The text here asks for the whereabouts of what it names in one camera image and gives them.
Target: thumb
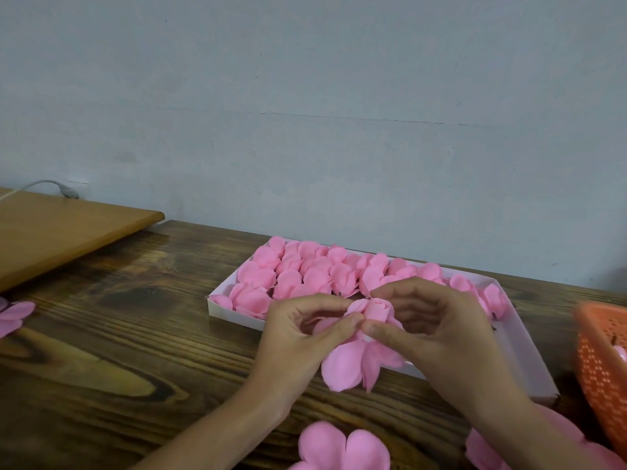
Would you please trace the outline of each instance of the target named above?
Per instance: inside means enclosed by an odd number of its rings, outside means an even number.
[[[367,336],[412,362],[416,361],[421,350],[427,346],[426,340],[411,335],[402,328],[381,321],[366,320],[361,328]]]
[[[318,346],[316,348],[320,350],[320,359],[325,359],[331,351],[354,335],[363,321],[364,315],[351,313],[329,326],[319,335],[312,337],[317,341]]]

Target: hand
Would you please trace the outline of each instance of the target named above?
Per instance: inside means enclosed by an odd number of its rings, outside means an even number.
[[[256,392],[277,396],[287,414],[323,359],[355,333],[364,317],[353,313],[316,336],[303,333],[303,325],[314,316],[341,316],[351,303],[322,293],[274,302],[249,377]]]
[[[492,327],[469,293],[413,277],[374,290],[407,331],[367,320],[366,335],[414,363],[440,395],[474,422],[530,403],[508,369]]]

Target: wooden table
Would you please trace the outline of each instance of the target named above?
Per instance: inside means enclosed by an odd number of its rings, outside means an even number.
[[[0,187],[0,196],[10,191]],[[0,202],[0,292],[163,219],[159,211],[16,192]]]
[[[169,221],[6,294],[38,307],[0,340],[0,467],[123,469],[232,395],[260,334],[209,319],[205,296],[266,240]],[[571,308],[627,298],[486,275],[505,287],[555,377],[557,409],[605,443],[571,372]],[[426,382],[382,370],[370,395],[333,393],[316,377],[239,468],[285,469],[298,460],[301,430],[321,419],[380,436],[393,468],[468,465],[466,420]]]

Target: light wooden board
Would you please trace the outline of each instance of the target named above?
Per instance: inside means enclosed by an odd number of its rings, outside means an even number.
[[[9,191],[0,187],[0,196]],[[0,292],[163,219],[159,211],[18,192],[0,201]]]

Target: dark wood grain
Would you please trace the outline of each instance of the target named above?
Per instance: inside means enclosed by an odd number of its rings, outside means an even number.
[[[5,294],[34,300],[0,340],[0,467],[123,469],[225,401],[260,333],[209,319],[205,296],[268,238],[169,221]],[[520,277],[505,287],[556,378],[560,412],[606,443],[572,376],[578,300],[625,297]],[[424,381],[383,370],[372,394],[316,377],[289,418],[238,468],[284,469],[302,429],[328,420],[384,441],[395,469],[468,467],[469,425]]]

